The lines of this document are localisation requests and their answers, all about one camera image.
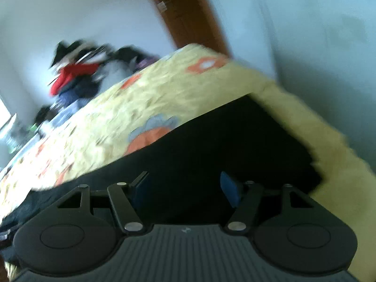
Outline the window with grey frame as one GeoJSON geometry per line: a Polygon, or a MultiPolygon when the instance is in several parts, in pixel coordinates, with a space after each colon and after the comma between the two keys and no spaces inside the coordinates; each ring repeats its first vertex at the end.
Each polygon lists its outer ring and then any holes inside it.
{"type": "Polygon", "coordinates": [[[17,113],[8,108],[3,98],[0,98],[0,128],[2,128],[6,122],[17,113]]]}

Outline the pile of clothes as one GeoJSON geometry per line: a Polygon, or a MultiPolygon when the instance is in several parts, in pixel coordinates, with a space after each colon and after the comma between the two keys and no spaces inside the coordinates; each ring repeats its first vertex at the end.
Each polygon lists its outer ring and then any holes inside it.
{"type": "Polygon", "coordinates": [[[50,69],[54,78],[49,95],[64,106],[79,99],[92,99],[115,82],[111,75],[123,80],[158,61],[158,57],[134,46],[114,49],[110,45],[77,40],[57,44],[50,69]]]}

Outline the brown wooden door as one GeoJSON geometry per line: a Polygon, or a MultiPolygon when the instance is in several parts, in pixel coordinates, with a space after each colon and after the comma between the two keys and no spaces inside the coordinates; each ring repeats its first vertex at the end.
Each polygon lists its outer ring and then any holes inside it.
{"type": "Polygon", "coordinates": [[[178,48],[197,43],[230,55],[207,0],[154,0],[154,3],[178,48]]]}

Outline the black bag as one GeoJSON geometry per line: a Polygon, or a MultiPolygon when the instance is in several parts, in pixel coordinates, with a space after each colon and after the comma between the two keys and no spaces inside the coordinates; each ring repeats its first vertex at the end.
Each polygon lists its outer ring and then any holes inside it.
{"type": "Polygon", "coordinates": [[[42,106],[35,116],[34,124],[40,126],[44,121],[51,121],[59,111],[50,106],[42,106]]]}

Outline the black pants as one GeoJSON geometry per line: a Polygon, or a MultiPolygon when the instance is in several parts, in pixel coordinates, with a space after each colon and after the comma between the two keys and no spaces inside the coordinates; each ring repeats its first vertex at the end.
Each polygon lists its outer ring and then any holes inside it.
{"type": "Polygon", "coordinates": [[[261,185],[290,184],[305,194],[322,177],[304,144],[248,95],[175,128],[157,141],[109,165],[45,191],[29,193],[1,224],[17,228],[79,185],[104,190],[148,174],[136,206],[145,223],[223,224],[231,206],[220,188],[220,175],[261,185]]]}

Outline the white wardrobe with flowers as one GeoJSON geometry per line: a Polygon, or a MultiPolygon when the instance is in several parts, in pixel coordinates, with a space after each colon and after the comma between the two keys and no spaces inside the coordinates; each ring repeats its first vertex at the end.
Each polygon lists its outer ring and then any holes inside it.
{"type": "Polygon", "coordinates": [[[209,0],[236,60],[278,80],[375,165],[375,0],[209,0]]]}

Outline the yellow carrot print quilt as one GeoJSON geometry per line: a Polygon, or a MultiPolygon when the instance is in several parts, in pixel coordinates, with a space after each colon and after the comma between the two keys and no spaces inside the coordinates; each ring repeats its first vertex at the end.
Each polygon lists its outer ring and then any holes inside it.
{"type": "Polygon", "coordinates": [[[375,280],[375,174],[346,138],[295,95],[255,69],[187,45],[124,79],[1,173],[1,216],[32,190],[57,187],[120,159],[174,128],[243,95],[259,101],[313,152],[324,183],[313,198],[358,238],[350,271],[375,280]]]}

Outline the floral pillow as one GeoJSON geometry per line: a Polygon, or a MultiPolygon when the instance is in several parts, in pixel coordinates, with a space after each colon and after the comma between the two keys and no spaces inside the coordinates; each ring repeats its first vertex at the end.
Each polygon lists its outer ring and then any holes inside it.
{"type": "Polygon", "coordinates": [[[10,116],[1,127],[1,145],[6,146],[10,155],[20,151],[34,136],[35,130],[24,125],[17,113],[10,116]]]}

